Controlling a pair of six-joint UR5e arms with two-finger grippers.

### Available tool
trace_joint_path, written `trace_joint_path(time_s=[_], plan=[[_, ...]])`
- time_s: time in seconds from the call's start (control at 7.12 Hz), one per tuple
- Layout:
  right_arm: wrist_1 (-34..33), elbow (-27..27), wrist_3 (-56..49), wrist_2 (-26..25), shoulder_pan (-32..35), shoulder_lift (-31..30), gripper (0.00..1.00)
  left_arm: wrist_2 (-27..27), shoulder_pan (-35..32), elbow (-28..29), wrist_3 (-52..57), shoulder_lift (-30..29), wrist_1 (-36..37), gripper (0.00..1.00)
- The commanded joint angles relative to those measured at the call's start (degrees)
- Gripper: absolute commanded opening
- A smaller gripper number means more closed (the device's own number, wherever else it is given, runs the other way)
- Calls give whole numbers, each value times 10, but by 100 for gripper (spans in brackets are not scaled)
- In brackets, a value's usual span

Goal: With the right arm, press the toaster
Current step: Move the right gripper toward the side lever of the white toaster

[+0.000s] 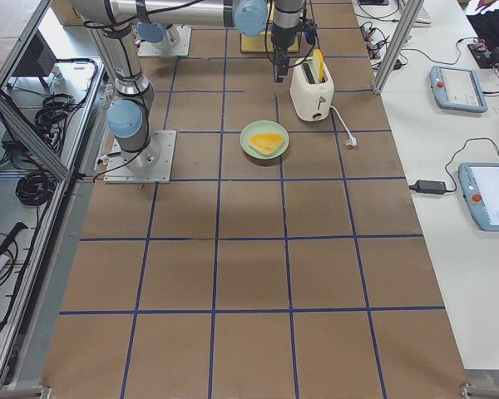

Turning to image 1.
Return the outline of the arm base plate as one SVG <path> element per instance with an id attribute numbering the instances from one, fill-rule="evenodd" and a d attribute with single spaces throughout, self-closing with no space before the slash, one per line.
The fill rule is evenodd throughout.
<path id="1" fill-rule="evenodd" d="M 142 58 L 186 57 L 190 50 L 192 26 L 162 26 L 164 36 L 160 42 L 143 40 L 138 48 L 138 56 Z"/>
<path id="2" fill-rule="evenodd" d="M 151 132 L 150 144 L 137 158 L 127 164 L 135 154 L 121 152 L 117 140 L 113 151 L 118 155 L 108 160 L 109 169 L 102 178 L 107 184 L 169 183 L 175 152 L 176 131 Z"/>

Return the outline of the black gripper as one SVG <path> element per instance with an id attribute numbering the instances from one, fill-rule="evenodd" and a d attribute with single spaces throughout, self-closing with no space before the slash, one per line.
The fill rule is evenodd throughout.
<path id="1" fill-rule="evenodd" d="M 287 47 L 274 46 L 273 63 L 275 65 L 275 81 L 283 82 L 285 76 L 284 69 L 289 68 L 289 54 Z"/>

